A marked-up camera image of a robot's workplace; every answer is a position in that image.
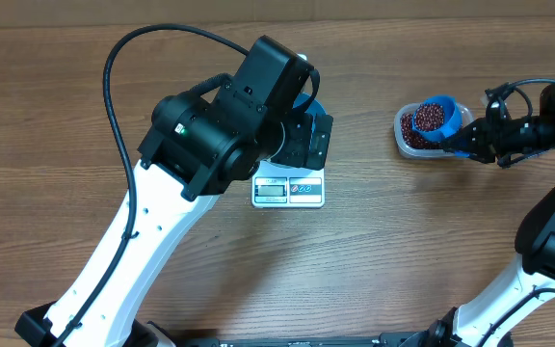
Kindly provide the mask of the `blue measuring scoop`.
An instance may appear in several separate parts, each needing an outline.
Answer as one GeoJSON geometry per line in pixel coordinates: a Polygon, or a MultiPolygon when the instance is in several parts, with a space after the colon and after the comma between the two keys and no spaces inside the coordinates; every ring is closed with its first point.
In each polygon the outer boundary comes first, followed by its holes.
{"type": "Polygon", "coordinates": [[[436,95],[424,100],[413,112],[411,131],[423,141],[427,151],[444,151],[441,143],[463,127],[463,113],[454,97],[436,95]]]}

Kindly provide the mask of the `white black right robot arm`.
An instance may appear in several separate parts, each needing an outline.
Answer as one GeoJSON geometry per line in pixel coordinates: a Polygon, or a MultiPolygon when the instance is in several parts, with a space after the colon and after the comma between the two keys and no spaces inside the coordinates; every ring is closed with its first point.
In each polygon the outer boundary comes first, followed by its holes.
{"type": "MultiPolygon", "coordinates": [[[[486,92],[483,118],[437,138],[446,152],[501,168],[555,149],[555,79],[541,78],[540,112],[511,118],[506,100],[523,81],[486,92]]],[[[555,187],[524,217],[515,236],[515,258],[477,297],[452,308],[406,346],[510,346],[510,331],[555,299],[555,187]]]]}

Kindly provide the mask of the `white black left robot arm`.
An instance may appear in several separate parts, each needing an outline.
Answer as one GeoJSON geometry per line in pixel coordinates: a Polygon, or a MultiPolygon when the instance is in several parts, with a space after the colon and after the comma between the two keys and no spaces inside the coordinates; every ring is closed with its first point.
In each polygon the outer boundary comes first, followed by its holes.
{"type": "Polygon", "coordinates": [[[235,181],[257,208],[319,208],[332,117],[307,57],[259,38],[234,74],[162,99],[126,163],[126,196],[79,277],[57,301],[23,312],[32,346],[170,346],[138,310],[190,228],[235,181]]]}

